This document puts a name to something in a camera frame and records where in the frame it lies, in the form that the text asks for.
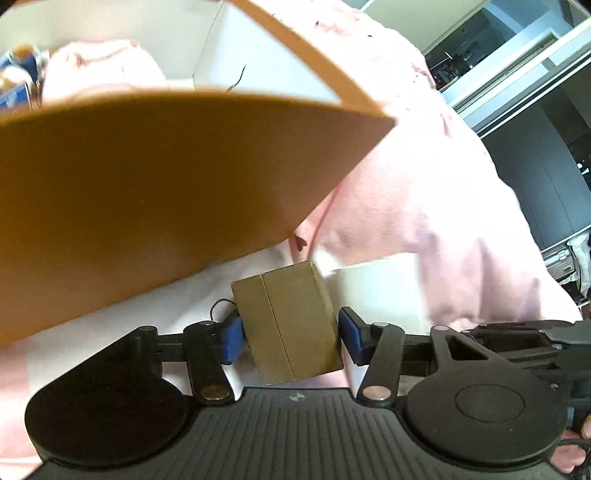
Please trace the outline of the right hand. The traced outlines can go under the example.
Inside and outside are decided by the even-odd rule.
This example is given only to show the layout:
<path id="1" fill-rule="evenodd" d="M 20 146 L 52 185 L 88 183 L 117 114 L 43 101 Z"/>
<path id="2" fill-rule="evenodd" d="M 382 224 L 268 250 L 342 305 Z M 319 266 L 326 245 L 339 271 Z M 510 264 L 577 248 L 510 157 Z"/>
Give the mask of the right hand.
<path id="1" fill-rule="evenodd" d="M 567 430 L 564 439 L 590 439 L 590 417 L 587 416 L 581 433 Z M 552 465 L 563 474 L 571 474 L 576 467 L 581 466 L 586 459 L 583 448 L 576 445 L 562 445 L 556 448 L 551 458 Z"/>

